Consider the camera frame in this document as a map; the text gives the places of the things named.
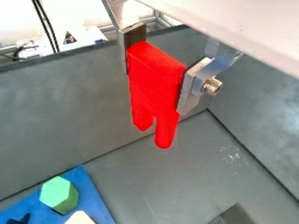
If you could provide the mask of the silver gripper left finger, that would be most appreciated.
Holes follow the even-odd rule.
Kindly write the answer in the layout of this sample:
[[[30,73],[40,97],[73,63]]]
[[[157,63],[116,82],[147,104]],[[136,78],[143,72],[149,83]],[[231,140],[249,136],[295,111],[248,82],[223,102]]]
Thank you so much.
[[[127,49],[141,41],[145,41],[145,24],[132,12],[131,0],[101,0],[107,14],[116,28],[116,40],[121,52],[121,68],[127,74]]]

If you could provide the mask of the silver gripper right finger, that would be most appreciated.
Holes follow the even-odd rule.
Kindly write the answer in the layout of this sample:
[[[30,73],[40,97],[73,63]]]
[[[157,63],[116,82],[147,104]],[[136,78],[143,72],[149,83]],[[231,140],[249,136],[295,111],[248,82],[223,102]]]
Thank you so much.
[[[216,76],[224,72],[243,56],[243,52],[219,42],[207,39],[204,57],[184,71],[176,111],[185,116],[199,104],[203,95],[215,96],[221,88]]]

